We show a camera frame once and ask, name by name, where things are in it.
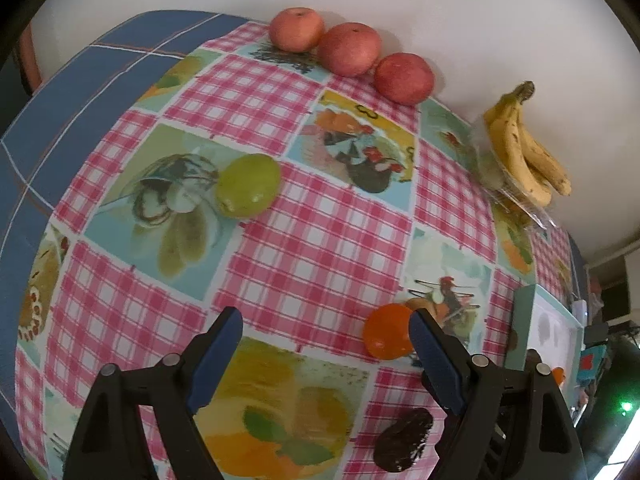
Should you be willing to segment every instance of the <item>white wall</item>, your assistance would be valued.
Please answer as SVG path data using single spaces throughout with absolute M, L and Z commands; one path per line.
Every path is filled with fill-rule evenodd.
M 46 77 L 145 10 L 269 20 L 289 6 L 314 7 L 330 25 L 367 23 L 387 50 L 428 58 L 440 74 L 437 97 L 470 120 L 515 84 L 535 81 L 529 129 L 574 181 L 574 194 L 556 200 L 556 218 L 587 257 L 637 229 L 640 54 L 602 0 L 49 0 L 33 34 Z

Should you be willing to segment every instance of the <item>bright window light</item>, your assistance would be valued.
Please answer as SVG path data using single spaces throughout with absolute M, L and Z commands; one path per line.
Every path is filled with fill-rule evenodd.
M 624 464 L 614 464 L 604 466 L 593 480 L 614 480 L 618 473 L 622 471 Z
M 609 463 L 626 462 L 634 452 L 638 442 L 640 442 L 640 410 L 636 411 L 631 424 L 626 428 L 625 434 L 620 439 L 616 449 L 611 453 Z

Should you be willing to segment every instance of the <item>banana stem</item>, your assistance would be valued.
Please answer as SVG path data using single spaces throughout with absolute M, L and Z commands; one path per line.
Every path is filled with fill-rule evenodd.
M 536 91 L 536 86 L 533 84 L 533 81 L 525 81 L 522 84 L 516 86 L 515 90 L 512 92 L 512 95 L 518 100 L 519 103 L 523 103 L 524 101 L 531 99 L 531 96 Z

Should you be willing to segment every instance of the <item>green fruit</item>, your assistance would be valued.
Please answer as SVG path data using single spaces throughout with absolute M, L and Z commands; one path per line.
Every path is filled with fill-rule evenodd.
M 255 153 L 236 158 L 220 173 L 216 199 L 223 215 L 252 218 L 269 208 L 279 190 L 278 163 Z

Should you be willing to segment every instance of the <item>banana bunch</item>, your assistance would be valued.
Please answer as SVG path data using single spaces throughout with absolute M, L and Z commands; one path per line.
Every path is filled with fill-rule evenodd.
M 522 103 L 534 90 L 533 83 L 525 81 L 500 97 L 483 118 L 494 152 L 504 167 L 538 205 L 546 207 L 551 202 L 551 187 L 566 196 L 571 193 L 571 182 L 560 163 L 524 125 Z

